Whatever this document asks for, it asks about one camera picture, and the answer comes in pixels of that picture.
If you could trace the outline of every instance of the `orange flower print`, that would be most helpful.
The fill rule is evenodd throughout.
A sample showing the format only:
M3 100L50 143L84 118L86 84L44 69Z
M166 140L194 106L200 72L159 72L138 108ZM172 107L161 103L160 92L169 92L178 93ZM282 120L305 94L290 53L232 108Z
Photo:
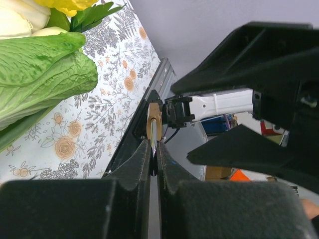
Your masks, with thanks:
M110 143L108 143L107 147L106 147L106 150L111 152L112 151L112 146Z
M122 64L125 69L128 67L128 63L125 60L122 62Z
M63 159L70 159L75 153L75 143L69 137L61 137L55 145L55 153Z
M104 65L101 60L99 60L98 63L99 63L99 65L100 65L100 67L102 67L102 66Z
M141 38L142 38L143 40L146 40L146 39L148 38L148 36L147 36L147 34L146 34L144 28L140 27L139 33L140 33L140 36L141 36Z
M25 161L21 164L19 168L9 165L11 168L10 172L13 173L14 176L20 176L25 178L28 175L31 175L31 171L35 168L35 166L29 167L25 164Z
M101 89L101 88L100 88L100 91L101 91L101 95L103 95L103 96L104 96L104 95L106 94L106 92L105 92L105 90L104 90L104 89Z
M8 156L9 154L11 154L13 156L14 152L17 151L18 149L21 148L21 145L17 148L15 148L13 145L9 145L6 149L8 151L8 153L6 153L6 156Z
M132 92L134 89L134 82L131 77L127 77L124 80L124 86L129 91Z
M131 77L132 80L135 80L135 79L136 79L136 72L135 72L134 69L131 69L131 70L130 70L130 77Z
M54 114L54 118L53 119L54 119L56 125L57 124L62 124L62 122L63 122L63 116L59 112Z
M28 173L29 173L29 170L27 168L22 168L22 169L17 168L13 171L14 176L20 175L22 178L26 177Z
M70 123L69 132L72 137L76 137L81 133L82 126L78 121L73 121Z

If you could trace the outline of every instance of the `red object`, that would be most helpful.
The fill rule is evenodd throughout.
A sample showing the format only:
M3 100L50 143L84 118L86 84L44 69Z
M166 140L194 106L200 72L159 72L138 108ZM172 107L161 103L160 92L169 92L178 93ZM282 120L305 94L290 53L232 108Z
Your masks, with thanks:
M269 123L268 121L261 120L260 121L260 128L261 128L261 134L264 136L280 135L279 133L274 132L273 124Z

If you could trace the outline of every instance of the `white vegetable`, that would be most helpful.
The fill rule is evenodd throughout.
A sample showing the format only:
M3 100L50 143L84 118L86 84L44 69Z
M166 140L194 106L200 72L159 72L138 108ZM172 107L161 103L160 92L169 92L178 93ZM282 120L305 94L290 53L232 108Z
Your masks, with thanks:
M32 36L52 36L52 35L59 35L60 33L66 33L66 32L68 31L60 27L53 26L53 27L48 27L40 31L37 31L36 33L32 34Z
M51 10L33 0L0 0L0 7L5 7L19 13L33 25L32 32L37 32L47 25Z
M20 14L0 7L0 40L31 36L31 23Z

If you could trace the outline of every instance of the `gray wall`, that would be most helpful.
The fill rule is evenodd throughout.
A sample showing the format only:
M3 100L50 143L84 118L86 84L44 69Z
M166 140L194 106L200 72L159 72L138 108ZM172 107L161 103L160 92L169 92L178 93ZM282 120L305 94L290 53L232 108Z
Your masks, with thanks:
M319 26L318 0L131 0L160 57L180 78L232 30L252 20Z

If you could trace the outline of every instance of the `orange object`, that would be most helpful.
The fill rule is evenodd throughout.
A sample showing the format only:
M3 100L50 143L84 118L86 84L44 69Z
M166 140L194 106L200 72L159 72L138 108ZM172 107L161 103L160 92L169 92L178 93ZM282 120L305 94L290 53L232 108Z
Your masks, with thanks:
M229 179L230 181L251 181L240 169L237 169L237 171L231 176Z

